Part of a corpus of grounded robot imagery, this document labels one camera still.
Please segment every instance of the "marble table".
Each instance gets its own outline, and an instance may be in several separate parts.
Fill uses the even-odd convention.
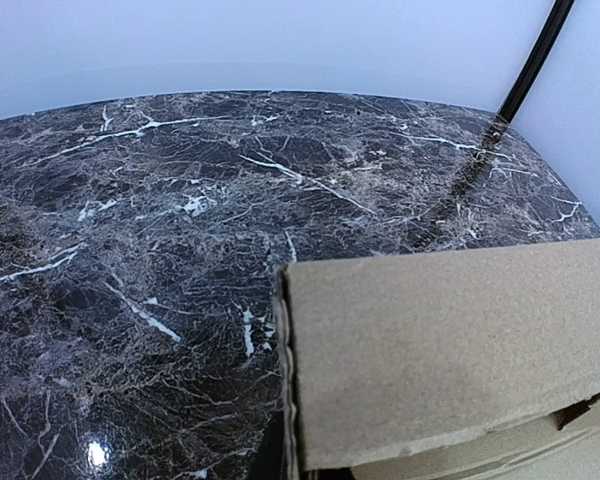
[[[244,478],[281,407],[285,263],[596,236],[466,108],[227,92],[1,121],[0,479]]]

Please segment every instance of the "wall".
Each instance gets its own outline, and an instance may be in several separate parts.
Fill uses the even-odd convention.
[[[600,0],[575,2],[514,126],[600,225]]]
[[[0,1],[0,119],[218,89],[380,94],[495,111],[552,0]]]

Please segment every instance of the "black marble surface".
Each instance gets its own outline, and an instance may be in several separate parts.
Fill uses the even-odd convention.
[[[0,479],[241,479],[303,260],[600,236],[491,114],[164,95],[0,122]]]

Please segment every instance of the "white light spot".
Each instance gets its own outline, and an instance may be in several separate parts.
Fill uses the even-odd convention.
[[[109,453],[98,442],[91,442],[88,448],[89,464],[93,467],[102,467],[109,459]]]

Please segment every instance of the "marble tabletop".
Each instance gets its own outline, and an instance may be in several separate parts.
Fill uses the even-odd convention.
[[[283,264],[597,236],[466,108],[226,92],[1,121],[0,479],[244,478],[281,408]]]

